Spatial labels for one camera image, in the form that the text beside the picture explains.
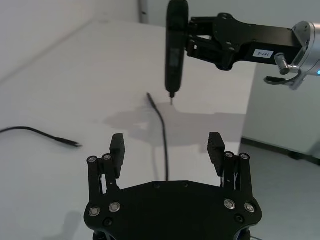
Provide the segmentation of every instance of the white floor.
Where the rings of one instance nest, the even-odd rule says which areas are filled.
[[[241,145],[251,156],[253,196],[262,209],[251,235],[262,240],[320,239],[320,166]]]

